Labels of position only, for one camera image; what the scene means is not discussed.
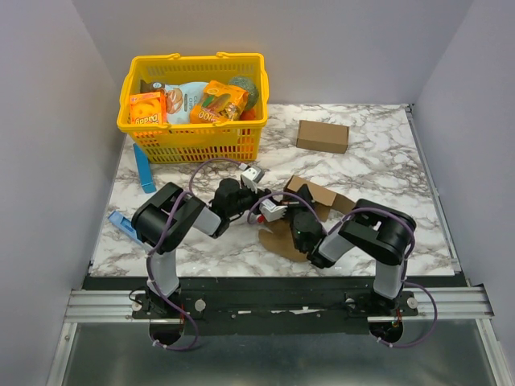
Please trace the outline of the brown cardboard box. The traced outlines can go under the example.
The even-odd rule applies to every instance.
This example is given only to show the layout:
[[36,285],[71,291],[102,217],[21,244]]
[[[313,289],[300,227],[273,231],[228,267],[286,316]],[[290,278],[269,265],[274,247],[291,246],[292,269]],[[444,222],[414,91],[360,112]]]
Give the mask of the brown cardboard box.
[[[344,215],[350,212],[355,203],[345,195],[310,182],[297,175],[293,175],[286,183],[284,191],[297,193],[301,186],[307,185],[311,193],[314,209],[322,222],[328,219],[330,210]],[[292,215],[288,211],[285,216],[274,222],[265,222],[266,230],[258,232],[258,239],[262,246],[271,253],[284,257],[297,263],[307,262],[307,254],[299,252],[294,246],[293,236],[290,229]]]
[[332,154],[344,154],[349,144],[350,128],[317,121],[299,122],[296,147]]

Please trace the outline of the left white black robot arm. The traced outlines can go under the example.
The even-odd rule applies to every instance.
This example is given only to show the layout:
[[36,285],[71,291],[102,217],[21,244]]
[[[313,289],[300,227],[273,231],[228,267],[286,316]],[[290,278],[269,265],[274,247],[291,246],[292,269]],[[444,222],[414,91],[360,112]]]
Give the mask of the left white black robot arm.
[[204,202],[190,191],[167,183],[133,215],[132,228],[146,247],[146,288],[132,301],[135,319],[203,317],[209,298],[220,290],[213,279],[179,280],[177,250],[197,230],[217,239],[245,213],[258,214],[258,200],[269,189],[247,187],[242,179],[222,179],[214,197]]

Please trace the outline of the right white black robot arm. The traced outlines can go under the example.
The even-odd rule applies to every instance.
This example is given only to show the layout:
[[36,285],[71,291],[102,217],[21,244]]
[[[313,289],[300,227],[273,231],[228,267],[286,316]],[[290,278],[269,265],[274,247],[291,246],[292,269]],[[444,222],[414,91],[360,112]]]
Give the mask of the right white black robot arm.
[[399,307],[407,258],[415,245],[415,220],[404,212],[359,199],[339,223],[327,231],[315,214],[315,201],[306,184],[281,202],[287,206],[294,248],[312,265],[331,268],[354,248],[376,261],[370,294],[355,307],[372,315],[391,315]]

